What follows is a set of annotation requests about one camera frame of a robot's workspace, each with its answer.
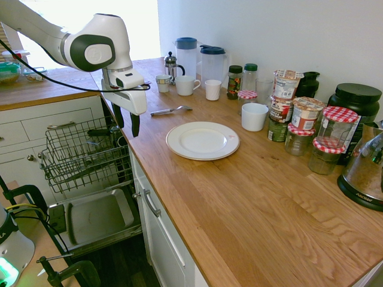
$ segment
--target green light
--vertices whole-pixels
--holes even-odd
[[[11,286],[19,276],[19,271],[3,257],[0,257],[0,273],[0,284],[6,282],[5,287]]]

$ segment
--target yogurt cup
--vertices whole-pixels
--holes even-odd
[[[291,123],[299,130],[311,130],[326,104],[310,97],[297,97],[293,100],[294,111]]]
[[[291,70],[277,70],[274,76],[274,97],[285,100],[294,99],[299,81],[304,74]]]
[[[279,123],[287,123],[293,114],[293,101],[271,97],[270,118]]]

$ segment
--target floor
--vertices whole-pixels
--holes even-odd
[[[96,267],[101,287],[160,287],[149,265],[142,234],[128,238],[73,261],[90,260]]]

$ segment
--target spoon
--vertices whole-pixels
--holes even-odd
[[[170,114],[170,113],[173,112],[173,111],[176,111],[177,109],[187,109],[187,110],[189,110],[189,111],[192,110],[192,108],[189,107],[189,106],[179,106],[179,107],[176,108],[176,109],[163,109],[163,110],[161,110],[161,111],[151,112],[150,115],[151,115],[151,116],[154,116],[154,115],[166,115],[166,114]]]

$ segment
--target drawer handle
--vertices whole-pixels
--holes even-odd
[[[153,205],[149,202],[148,194],[150,194],[150,190],[144,190],[145,201],[146,201],[146,203],[148,204],[150,210],[153,212],[153,214],[154,214],[156,217],[159,217],[160,214],[161,214],[161,210],[160,210],[160,209],[156,209],[156,207],[153,206]]]
[[[47,129],[49,129],[49,130],[57,130],[57,129],[62,129],[64,127],[74,126],[75,124],[76,124],[75,122],[70,121],[68,124],[60,124],[58,126],[50,125],[50,126],[47,127]]]

